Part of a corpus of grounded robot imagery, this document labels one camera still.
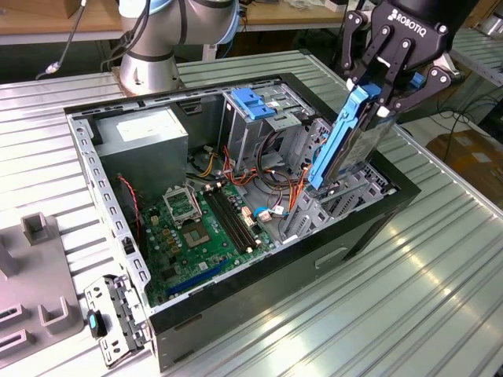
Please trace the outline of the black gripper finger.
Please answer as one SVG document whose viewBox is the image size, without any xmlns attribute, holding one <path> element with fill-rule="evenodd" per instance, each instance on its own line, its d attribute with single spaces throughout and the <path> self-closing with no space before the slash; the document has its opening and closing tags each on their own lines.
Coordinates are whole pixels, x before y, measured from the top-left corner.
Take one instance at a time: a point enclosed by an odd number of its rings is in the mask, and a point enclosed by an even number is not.
<svg viewBox="0 0 503 377">
<path fill-rule="evenodd" d="M 341 66 L 347 75 L 347 88 L 371 82 L 383 89 L 391 88 L 393 9 L 354 10 L 344 21 Z"/>
<path fill-rule="evenodd" d="M 391 117 L 400 112 L 408 111 L 421 102 L 446 89 L 452 83 L 452 77 L 448 71 L 439 66 L 433 66 L 424 77 L 422 84 L 409 92 L 398 96 L 394 95 L 395 83 L 402 74 L 402 69 L 409 59 L 409 55 L 414 48 L 414 42 L 409 38 L 404 38 L 396 49 L 395 55 L 384 78 L 384 86 L 380 92 L 376 111 L 377 117 Z"/>
</svg>

